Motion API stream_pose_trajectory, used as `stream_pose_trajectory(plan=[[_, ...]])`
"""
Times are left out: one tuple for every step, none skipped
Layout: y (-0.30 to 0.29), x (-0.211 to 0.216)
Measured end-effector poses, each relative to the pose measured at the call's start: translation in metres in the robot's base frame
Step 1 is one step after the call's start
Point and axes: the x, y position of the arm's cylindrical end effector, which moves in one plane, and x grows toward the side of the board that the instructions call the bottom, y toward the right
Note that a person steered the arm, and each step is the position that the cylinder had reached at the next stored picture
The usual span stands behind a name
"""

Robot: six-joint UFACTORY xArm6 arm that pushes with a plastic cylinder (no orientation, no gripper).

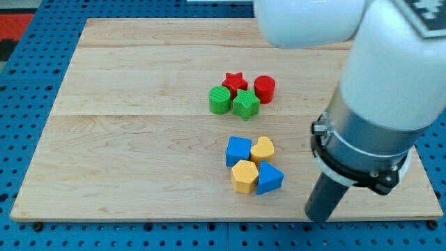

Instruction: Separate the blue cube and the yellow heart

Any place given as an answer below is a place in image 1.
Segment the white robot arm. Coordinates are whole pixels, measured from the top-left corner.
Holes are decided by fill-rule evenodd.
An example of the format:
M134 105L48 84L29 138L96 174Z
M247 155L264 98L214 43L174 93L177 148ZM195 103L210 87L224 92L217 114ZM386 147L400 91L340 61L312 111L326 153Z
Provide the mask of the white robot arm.
M275 47L353 41L312 150L329 188L389 193L445 109L445 2L259 0L254 14Z

